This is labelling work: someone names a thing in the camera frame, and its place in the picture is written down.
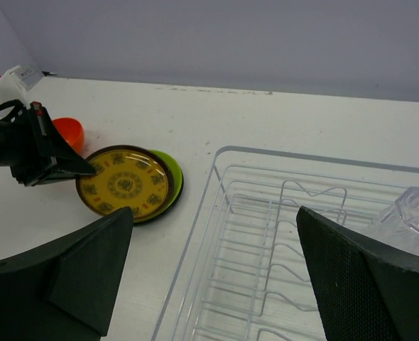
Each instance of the yellow plate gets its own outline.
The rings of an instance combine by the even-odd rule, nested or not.
[[[77,192],[91,210],[108,215],[129,206],[135,222],[144,222],[168,205],[173,176],[157,155],[134,146],[110,146],[87,158],[97,175],[76,181]]]

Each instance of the tabletop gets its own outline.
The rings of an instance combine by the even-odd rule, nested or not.
[[[308,94],[46,77],[31,97],[51,117],[74,117],[84,156],[130,144],[173,156],[185,176],[179,203],[134,228],[110,340],[149,340],[192,226],[214,153],[251,146],[419,166],[419,103]],[[98,218],[73,181],[24,188],[0,168],[0,259]]]

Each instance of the red bowl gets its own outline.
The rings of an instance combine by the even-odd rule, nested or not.
[[[85,132],[81,123],[71,117],[62,117],[54,119],[53,124],[64,140],[80,154],[85,142]]]

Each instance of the white dish rack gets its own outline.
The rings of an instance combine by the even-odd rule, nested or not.
[[[412,185],[419,168],[219,150],[152,340],[325,340],[298,208],[360,232]]]

